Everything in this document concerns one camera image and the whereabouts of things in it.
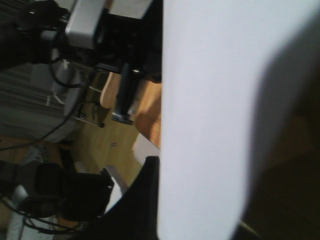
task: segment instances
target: white cable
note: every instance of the white cable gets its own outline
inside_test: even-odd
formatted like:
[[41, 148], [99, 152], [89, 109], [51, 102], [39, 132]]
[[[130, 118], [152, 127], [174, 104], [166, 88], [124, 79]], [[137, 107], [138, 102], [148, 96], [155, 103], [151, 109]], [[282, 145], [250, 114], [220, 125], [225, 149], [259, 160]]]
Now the white cable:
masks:
[[60, 104], [63, 104], [65, 105], [65, 103], [63, 101], [61, 101], [61, 99], [56, 95], [56, 94], [53, 94], [55, 100], [57, 100]]

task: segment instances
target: wooden table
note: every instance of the wooden table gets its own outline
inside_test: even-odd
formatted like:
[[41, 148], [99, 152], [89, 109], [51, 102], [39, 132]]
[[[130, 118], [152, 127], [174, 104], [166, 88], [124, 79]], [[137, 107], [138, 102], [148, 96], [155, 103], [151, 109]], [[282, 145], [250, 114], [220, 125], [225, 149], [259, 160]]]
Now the wooden table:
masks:
[[[102, 90], [100, 104], [112, 108], [116, 102], [121, 75], [110, 73]], [[162, 84], [145, 81], [144, 91], [135, 114], [137, 130], [158, 148], [161, 147], [161, 93]]]

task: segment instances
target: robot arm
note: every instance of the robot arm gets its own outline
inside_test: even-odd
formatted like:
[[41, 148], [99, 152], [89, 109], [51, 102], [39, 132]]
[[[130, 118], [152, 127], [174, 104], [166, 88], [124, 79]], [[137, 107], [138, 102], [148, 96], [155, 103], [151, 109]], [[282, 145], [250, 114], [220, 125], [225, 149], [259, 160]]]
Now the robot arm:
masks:
[[142, 19], [110, 14], [104, 5], [78, 0], [71, 13], [54, 0], [27, 5], [0, 26], [0, 71], [66, 59], [121, 74], [112, 119], [132, 124], [127, 112], [140, 79], [161, 81], [162, 0], [154, 0]]

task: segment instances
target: black tube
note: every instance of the black tube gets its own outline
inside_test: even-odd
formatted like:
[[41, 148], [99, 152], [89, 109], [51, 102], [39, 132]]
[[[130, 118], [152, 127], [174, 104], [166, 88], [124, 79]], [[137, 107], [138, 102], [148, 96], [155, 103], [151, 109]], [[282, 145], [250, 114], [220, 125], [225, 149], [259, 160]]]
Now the black tube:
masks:
[[15, 28], [15, 22], [0, 24], [0, 72], [28, 63], [32, 58], [31, 46]]

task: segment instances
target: wire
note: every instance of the wire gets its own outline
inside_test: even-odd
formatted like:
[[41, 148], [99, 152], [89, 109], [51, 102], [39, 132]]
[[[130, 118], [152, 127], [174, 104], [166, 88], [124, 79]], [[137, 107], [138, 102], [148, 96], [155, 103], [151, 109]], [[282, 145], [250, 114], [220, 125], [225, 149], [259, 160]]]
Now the wire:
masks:
[[[5, 205], [8, 209], [10, 209], [11, 211], [15, 212], [16, 214], [19, 214], [19, 215], [21, 215], [21, 216], [24, 216], [24, 217], [26, 217], [26, 218], [28, 218], [28, 219], [35, 219], [35, 220], [37, 220], [37, 221], [39, 221], [39, 222], [42, 222], [42, 223], [44, 223], [44, 224], [48, 224], [48, 225], [51, 225], [51, 226], [55, 226], [55, 227], [59, 227], [59, 228], [66, 229], [66, 230], [52, 230], [52, 231], [59, 231], [59, 233], [60, 233], [60, 231], [63, 231], [63, 233], [61, 233], [61, 234], [77, 233], [77, 232], [79, 232], [79, 231], [76, 229], [77, 227], [79, 227], [78, 224], [77, 224], [76, 226], [74, 226], [74, 227], [68, 227], [68, 226], [64, 226], [64, 225], [58, 224], [58, 223], [46, 221], [46, 220], [43, 220], [43, 219], [38, 218], [38, 217], [33, 217], [33, 216], [31, 216], [31, 215], [29, 215], [29, 214], [27, 214], [27, 213], [21, 212], [21, 211], [15, 209], [15, 208], [13, 208], [7, 201], [5, 201], [5, 200], [3, 199], [3, 196], [2, 196], [2, 195], [0, 195], [0, 200], [1, 200], [1, 202], [3, 203], [3, 205]], [[48, 229], [45, 229], [45, 228], [37, 227], [31, 220], [30, 220], [30, 222], [31, 222], [32, 225], [29, 226], [28, 224], [26, 224], [27, 227], [37, 229], [38, 231], [39, 231], [39, 230], [41, 230], [41, 231], [42, 231], [42, 230], [46, 230], [46, 231], [48, 230]]]
[[58, 103], [65, 105], [65, 103], [63, 101], [61, 101], [61, 99], [57, 96], [57, 94], [53, 94], [55, 100], [58, 101]]
[[61, 126], [63, 126], [67, 121], [68, 119], [73, 115], [74, 111], [76, 110], [76, 107], [77, 107], [77, 104], [75, 104], [72, 108], [72, 110], [70, 111], [70, 113], [64, 118], [64, 120], [58, 125], [56, 126], [55, 128], [53, 128], [51, 131], [49, 131], [47, 134], [45, 134], [44, 136], [36, 139], [36, 140], [33, 140], [31, 142], [28, 142], [28, 143], [24, 143], [24, 144], [20, 144], [20, 145], [16, 145], [16, 146], [9, 146], [9, 147], [4, 147], [4, 148], [0, 148], [0, 152], [2, 151], [6, 151], [6, 150], [12, 150], [12, 149], [19, 149], [19, 148], [23, 148], [23, 147], [27, 147], [27, 146], [30, 146], [30, 145], [33, 145], [33, 144], [36, 144], [40, 141], [42, 141], [43, 139], [45, 139], [46, 137], [48, 137], [50, 134], [52, 134], [54, 131], [56, 131], [57, 129], [59, 129]]
[[49, 64], [49, 70], [50, 70], [50, 74], [51, 76], [53, 77], [53, 80], [59, 84], [60, 86], [62, 87], [65, 87], [65, 88], [68, 88], [68, 89], [77, 89], [77, 88], [81, 88], [83, 86], [85, 86], [84, 84], [82, 83], [77, 83], [77, 84], [67, 84], [67, 83], [64, 83], [62, 81], [60, 81], [57, 76], [56, 76], [56, 73], [55, 73], [55, 70], [54, 70], [54, 67], [52, 64]]
[[51, 230], [51, 229], [38, 227], [32, 222], [30, 218], [27, 218], [27, 217], [24, 217], [23, 224], [30, 229], [38, 230], [40, 233], [47, 234], [47, 235], [64, 235], [64, 234], [73, 234], [78, 232], [78, 230]]

